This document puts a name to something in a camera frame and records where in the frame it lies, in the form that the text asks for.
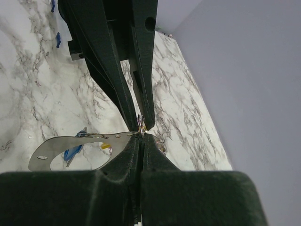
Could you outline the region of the yellow handled screwdriver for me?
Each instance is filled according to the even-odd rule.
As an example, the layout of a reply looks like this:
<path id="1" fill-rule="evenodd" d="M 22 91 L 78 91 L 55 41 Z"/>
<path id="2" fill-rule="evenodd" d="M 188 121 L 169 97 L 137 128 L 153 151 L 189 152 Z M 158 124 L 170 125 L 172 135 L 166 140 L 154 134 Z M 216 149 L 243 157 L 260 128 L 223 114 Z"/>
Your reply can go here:
<path id="1" fill-rule="evenodd" d="M 102 144 L 101 144 L 101 148 L 102 148 L 102 149 L 107 149 L 107 148 L 110 148 L 110 147 L 111 147 L 110 144 L 107 144 L 107 143 L 102 143 Z"/>

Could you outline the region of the blue key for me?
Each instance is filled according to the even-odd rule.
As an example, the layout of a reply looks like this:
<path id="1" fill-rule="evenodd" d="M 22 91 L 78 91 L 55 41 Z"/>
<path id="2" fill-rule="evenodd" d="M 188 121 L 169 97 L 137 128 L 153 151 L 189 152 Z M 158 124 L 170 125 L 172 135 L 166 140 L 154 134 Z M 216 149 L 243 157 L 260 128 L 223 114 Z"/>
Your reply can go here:
<path id="1" fill-rule="evenodd" d="M 81 137 L 83 134 L 87 133 L 87 127 L 84 127 L 83 130 L 79 131 L 75 137 Z M 63 160 L 67 163 L 66 167 L 68 168 L 73 161 L 75 155 L 79 154 L 83 148 L 83 145 L 75 146 L 73 148 L 67 149 L 64 151 Z"/>

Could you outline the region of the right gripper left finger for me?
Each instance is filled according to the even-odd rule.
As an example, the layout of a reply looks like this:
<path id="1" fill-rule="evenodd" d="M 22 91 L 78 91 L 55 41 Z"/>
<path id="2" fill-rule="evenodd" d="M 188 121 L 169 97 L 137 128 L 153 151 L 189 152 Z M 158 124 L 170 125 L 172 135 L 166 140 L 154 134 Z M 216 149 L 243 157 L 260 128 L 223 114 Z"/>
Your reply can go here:
<path id="1" fill-rule="evenodd" d="M 0 176 L 3 226 L 132 226 L 141 220 L 140 148 L 132 135 L 103 168 Z"/>

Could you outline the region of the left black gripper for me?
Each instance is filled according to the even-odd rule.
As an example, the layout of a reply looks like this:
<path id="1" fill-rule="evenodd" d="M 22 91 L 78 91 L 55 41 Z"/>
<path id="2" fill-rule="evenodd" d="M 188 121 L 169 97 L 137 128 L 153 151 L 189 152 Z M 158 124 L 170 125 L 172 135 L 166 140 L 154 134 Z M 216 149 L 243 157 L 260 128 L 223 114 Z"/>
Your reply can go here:
<path id="1" fill-rule="evenodd" d="M 147 129 L 155 125 L 152 61 L 156 0 L 60 0 L 72 60 L 84 59 L 90 76 L 118 108 L 130 131 L 138 130 L 136 112 L 120 62 L 128 60 L 134 92 Z"/>

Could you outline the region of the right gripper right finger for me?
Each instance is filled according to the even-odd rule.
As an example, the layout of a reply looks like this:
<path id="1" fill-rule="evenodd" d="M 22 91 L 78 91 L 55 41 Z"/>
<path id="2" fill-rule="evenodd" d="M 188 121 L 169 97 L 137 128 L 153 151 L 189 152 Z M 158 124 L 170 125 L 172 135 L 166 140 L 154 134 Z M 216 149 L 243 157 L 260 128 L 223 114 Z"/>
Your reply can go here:
<path id="1" fill-rule="evenodd" d="M 260 197 L 238 171 L 182 171 L 143 137 L 142 224 L 145 226 L 266 226 Z"/>

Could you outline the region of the small metal keyring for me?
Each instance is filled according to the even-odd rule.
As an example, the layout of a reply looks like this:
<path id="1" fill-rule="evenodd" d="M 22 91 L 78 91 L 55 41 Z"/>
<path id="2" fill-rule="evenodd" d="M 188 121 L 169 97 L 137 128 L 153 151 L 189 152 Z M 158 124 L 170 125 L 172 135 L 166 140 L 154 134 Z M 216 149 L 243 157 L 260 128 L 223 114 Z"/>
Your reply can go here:
<path id="1" fill-rule="evenodd" d="M 140 134 L 143 137 L 144 134 L 148 132 L 146 129 L 146 126 L 144 124 L 144 116 L 143 115 L 138 114 L 137 123 L 138 123 L 138 131 L 140 132 Z"/>

